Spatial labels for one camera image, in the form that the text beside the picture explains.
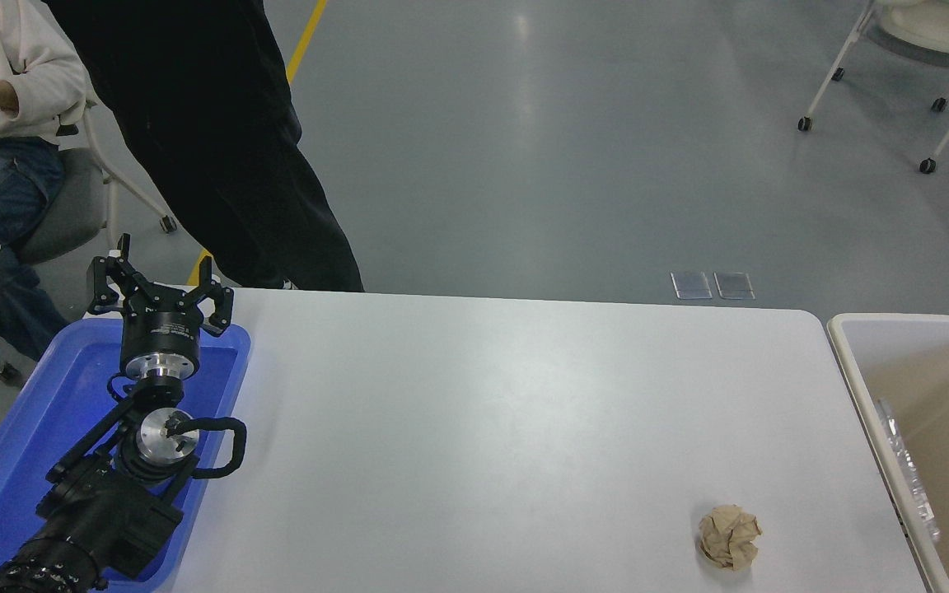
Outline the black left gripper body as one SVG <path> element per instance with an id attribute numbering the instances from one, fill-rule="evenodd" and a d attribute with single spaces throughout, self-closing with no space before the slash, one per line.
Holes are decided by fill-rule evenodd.
<path id="1" fill-rule="evenodd" d="M 129 363 L 155 353 L 178 354 L 199 361 L 199 331 L 203 312 L 195 305 L 178 308 L 187 293 L 173 287 L 140 288 L 124 298 L 120 361 Z"/>

